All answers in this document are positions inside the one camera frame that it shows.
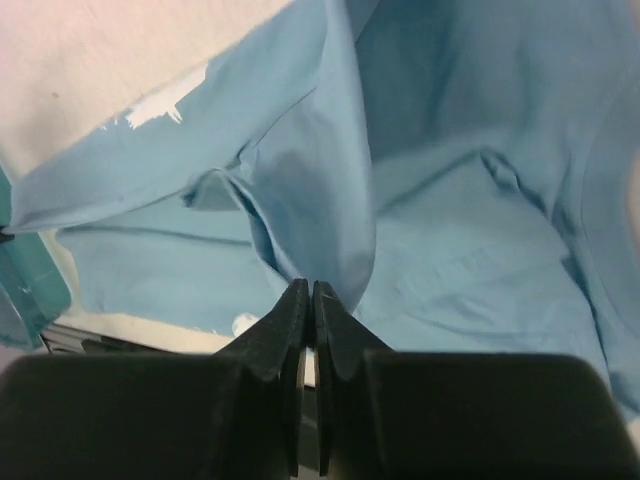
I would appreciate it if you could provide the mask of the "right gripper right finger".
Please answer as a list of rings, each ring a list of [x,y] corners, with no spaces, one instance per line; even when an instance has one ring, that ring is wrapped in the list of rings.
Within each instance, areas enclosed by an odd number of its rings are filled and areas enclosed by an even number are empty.
[[[319,470],[330,479],[635,479],[602,379],[542,354],[399,353],[313,288]]]

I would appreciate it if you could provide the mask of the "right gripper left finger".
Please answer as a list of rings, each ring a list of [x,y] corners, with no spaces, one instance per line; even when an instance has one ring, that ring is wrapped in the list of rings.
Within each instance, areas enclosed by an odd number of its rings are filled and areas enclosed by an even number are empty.
[[[212,355],[33,355],[1,377],[5,479],[287,479],[298,472],[308,284]]]

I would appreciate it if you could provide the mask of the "light blue t shirt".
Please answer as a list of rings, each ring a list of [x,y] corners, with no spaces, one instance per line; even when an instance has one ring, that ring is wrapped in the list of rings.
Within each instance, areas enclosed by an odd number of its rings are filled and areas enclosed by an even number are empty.
[[[296,1],[35,168],[84,308],[222,335],[297,278],[397,350],[576,356],[639,413],[626,1]]]

